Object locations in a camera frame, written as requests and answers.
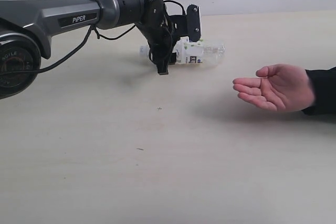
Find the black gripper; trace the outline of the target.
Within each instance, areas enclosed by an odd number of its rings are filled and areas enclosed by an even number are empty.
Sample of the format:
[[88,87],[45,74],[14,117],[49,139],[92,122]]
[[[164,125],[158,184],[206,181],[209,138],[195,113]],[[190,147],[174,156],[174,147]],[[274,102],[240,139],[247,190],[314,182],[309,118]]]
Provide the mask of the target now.
[[150,14],[149,20],[137,22],[136,28],[148,42],[149,59],[156,65],[157,73],[167,75],[168,64],[174,65],[177,62],[172,17],[167,11],[158,15]]

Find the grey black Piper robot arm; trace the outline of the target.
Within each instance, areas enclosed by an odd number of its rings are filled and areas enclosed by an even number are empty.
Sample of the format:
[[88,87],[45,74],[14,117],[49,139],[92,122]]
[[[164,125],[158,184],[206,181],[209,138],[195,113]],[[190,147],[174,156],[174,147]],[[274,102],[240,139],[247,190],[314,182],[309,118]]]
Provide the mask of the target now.
[[164,0],[1,1],[1,98],[21,93],[49,71],[54,36],[88,27],[90,31],[133,25],[147,39],[160,75],[168,73],[172,24]]

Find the person's open bare hand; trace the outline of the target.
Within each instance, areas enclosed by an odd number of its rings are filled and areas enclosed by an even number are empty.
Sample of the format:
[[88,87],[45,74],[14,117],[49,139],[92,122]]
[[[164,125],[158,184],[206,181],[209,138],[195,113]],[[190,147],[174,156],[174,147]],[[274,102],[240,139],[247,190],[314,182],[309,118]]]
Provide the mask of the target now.
[[253,78],[236,78],[233,89],[241,100],[273,112],[298,112],[316,100],[306,70],[288,64],[264,66]]

